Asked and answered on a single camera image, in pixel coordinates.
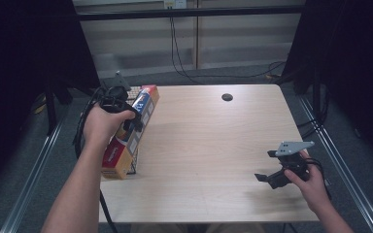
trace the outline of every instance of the cardboard box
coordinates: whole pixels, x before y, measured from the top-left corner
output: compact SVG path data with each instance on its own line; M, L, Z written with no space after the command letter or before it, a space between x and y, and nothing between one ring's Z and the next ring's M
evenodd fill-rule
M131 125L128 131L125 131L122 124L104 153L101 173L105 178L120 180L126 178L158 99L159 93L156 85L141 86L132 107L142 115L144 127L141 132L136 132Z

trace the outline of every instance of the white wall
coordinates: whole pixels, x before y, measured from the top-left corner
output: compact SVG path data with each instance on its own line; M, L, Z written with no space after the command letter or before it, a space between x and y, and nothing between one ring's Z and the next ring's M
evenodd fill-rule
M163 9L163 1L76 0L78 13ZM189 0L189 8L302 5L304 1ZM186 70L269 64L287 59L300 14L174 18ZM174 71L169 18L83 21L99 78Z

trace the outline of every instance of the hand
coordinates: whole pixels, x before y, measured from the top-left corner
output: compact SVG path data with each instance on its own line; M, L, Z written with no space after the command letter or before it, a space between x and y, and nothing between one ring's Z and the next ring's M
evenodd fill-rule
M300 154L303 158L310 158L310 155L308 155L308 153L305 151L301 151ZM284 174L290 181L299 187L302 195L308 203L308 207L311 209L311 211L316 213L321 208L332 204L329 201L326 193L321 171L316 165L313 164L308 165L308 171L310 178L307 182L302 181L291 170L286 170Z
M84 137L86 145L107 147L111 137L126 120L135 117L135 113L126 110L118 114L110 114L95 104L87 116L84 126Z

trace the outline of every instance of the forearm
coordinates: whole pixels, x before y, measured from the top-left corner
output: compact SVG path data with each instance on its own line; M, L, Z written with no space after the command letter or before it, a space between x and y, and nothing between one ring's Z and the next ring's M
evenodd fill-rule
M62 187L42 229L43 232L96 232L102 154L105 147L85 146Z
M325 232L343 232L349 233L354 232L348 223L338 214L335 208L329 204L325 207L319 208L315 211L317 217L320 219Z

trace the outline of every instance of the wooden table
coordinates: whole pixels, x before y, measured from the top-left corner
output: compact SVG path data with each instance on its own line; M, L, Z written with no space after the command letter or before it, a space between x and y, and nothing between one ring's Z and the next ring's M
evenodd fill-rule
M268 150L282 141L301 141L278 86L159 86L158 91L137 174L101 183L114 222L317 220L294 184L272 189L254 176L281 169ZM225 93L233 100L222 100ZM100 221L106 221L101 208Z

